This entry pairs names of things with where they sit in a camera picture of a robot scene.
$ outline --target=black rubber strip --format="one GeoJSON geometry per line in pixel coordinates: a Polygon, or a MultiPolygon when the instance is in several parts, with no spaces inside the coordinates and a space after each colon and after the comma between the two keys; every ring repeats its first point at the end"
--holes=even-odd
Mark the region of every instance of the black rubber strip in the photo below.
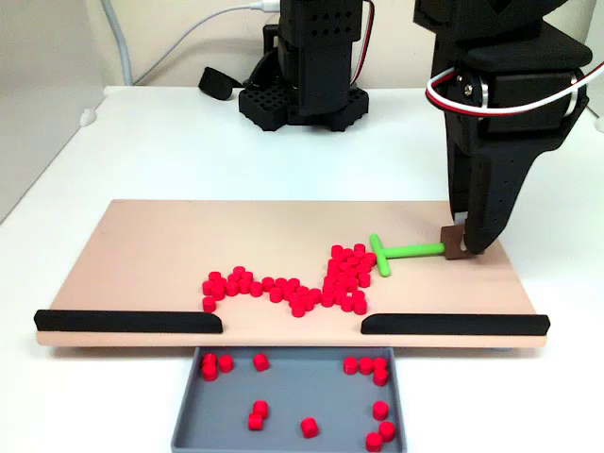
{"type": "Polygon", "coordinates": [[[544,336],[544,314],[378,313],[361,324],[364,335],[544,336]]]}
{"type": "Polygon", "coordinates": [[[201,311],[38,310],[34,322],[40,332],[223,333],[201,311]]]}

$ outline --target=power cord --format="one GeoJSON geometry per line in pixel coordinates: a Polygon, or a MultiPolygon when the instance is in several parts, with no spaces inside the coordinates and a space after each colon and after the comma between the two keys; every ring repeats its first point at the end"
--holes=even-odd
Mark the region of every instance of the power cord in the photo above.
{"type": "Polygon", "coordinates": [[[145,77],[151,73],[158,65],[164,61],[164,59],[170,55],[170,53],[176,49],[176,47],[194,31],[200,25],[204,24],[210,19],[213,19],[216,16],[224,14],[225,12],[236,11],[239,9],[255,9],[263,12],[280,12],[281,2],[280,0],[261,0],[258,2],[249,2],[246,5],[238,5],[234,7],[228,7],[221,9],[219,11],[213,12],[209,16],[204,17],[202,20],[191,26],[149,69],[147,69],[143,75],[138,77],[134,82],[132,82],[132,73],[130,70],[130,59],[128,56],[128,50],[126,45],[126,39],[124,38],[124,34],[122,33],[122,29],[117,21],[117,17],[115,15],[115,11],[111,5],[111,0],[101,0],[103,4],[103,8],[107,15],[107,19],[109,24],[111,25],[111,30],[113,31],[113,36],[115,37],[115,41],[118,43],[118,48],[120,49],[120,60],[122,62],[122,71],[124,73],[124,83],[126,85],[138,85],[145,77]]]}

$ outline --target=white wall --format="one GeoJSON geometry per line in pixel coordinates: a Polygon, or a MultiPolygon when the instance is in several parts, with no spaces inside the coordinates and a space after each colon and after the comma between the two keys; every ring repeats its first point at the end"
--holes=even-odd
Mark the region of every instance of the white wall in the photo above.
{"type": "MultiPolygon", "coordinates": [[[[108,85],[123,83],[119,55],[100,0],[86,0],[92,32],[108,85]]],[[[199,18],[247,0],[113,0],[130,49],[132,71],[141,74],[199,18]]],[[[596,0],[569,0],[547,17],[553,25],[584,42],[596,0]]],[[[363,87],[419,87],[425,84],[433,35],[412,22],[413,0],[377,0],[376,23],[363,87]]],[[[261,28],[276,16],[234,11],[202,25],[145,81],[150,85],[196,86],[205,66],[243,80],[261,57],[261,28]]]]}
{"type": "Polygon", "coordinates": [[[0,2],[0,222],[103,99],[96,63],[84,0],[0,2]]]}

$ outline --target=red and white wire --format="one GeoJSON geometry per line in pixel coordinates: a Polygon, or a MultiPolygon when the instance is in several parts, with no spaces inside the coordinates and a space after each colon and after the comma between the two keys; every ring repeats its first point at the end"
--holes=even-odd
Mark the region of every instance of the red and white wire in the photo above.
{"type": "Polygon", "coordinates": [[[359,76],[361,75],[362,66],[365,62],[365,57],[367,57],[367,48],[369,47],[369,40],[371,39],[371,30],[374,27],[374,19],[376,17],[376,6],[372,0],[364,0],[369,4],[369,12],[367,14],[367,25],[365,26],[365,39],[362,43],[361,53],[359,54],[359,61],[357,61],[357,67],[355,69],[354,75],[352,76],[352,80],[350,81],[350,85],[355,83],[359,76]]]}
{"type": "Polygon", "coordinates": [[[454,111],[457,113],[461,113],[464,115],[470,116],[479,116],[483,118],[493,118],[497,116],[512,116],[517,115],[519,113],[524,113],[530,110],[538,109],[539,107],[546,106],[547,104],[551,104],[558,99],[562,99],[563,97],[571,94],[572,92],[576,92],[579,88],[587,85],[595,78],[604,74],[604,62],[597,65],[592,72],[587,74],[585,77],[579,79],[577,82],[573,83],[570,87],[552,94],[544,99],[539,101],[531,102],[529,104],[525,104],[522,106],[516,107],[505,107],[505,108],[488,108],[488,107],[474,107],[468,106],[466,104],[462,104],[459,102],[451,101],[441,95],[439,95],[434,87],[445,83],[447,80],[455,77],[457,75],[457,71],[455,68],[449,68],[446,71],[441,72],[437,76],[431,78],[428,81],[426,86],[426,96],[428,99],[434,103],[437,107],[449,111],[454,111]]]}

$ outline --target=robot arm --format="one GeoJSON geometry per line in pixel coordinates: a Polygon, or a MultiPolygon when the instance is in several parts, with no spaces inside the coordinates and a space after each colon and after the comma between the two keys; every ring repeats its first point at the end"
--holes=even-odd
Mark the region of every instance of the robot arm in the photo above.
{"type": "MultiPolygon", "coordinates": [[[[436,33],[432,73],[455,68],[440,94],[476,107],[512,107],[582,77],[591,51],[543,16],[566,0],[416,0],[414,21],[436,33]]],[[[588,103],[585,88],[539,109],[478,118],[445,110],[449,203],[480,253],[503,231],[535,159],[560,147],[588,103]]]]}

